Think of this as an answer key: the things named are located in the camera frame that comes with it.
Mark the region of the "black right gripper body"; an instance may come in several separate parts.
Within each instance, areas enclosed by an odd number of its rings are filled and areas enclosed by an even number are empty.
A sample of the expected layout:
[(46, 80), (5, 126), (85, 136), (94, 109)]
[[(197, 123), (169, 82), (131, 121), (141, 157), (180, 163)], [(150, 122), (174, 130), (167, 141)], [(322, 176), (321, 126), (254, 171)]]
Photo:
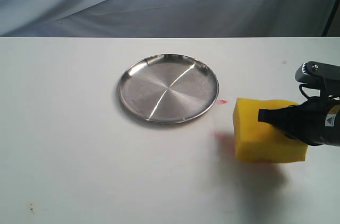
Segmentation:
[(339, 146), (339, 100), (311, 97), (294, 116), (297, 138), (310, 145)]

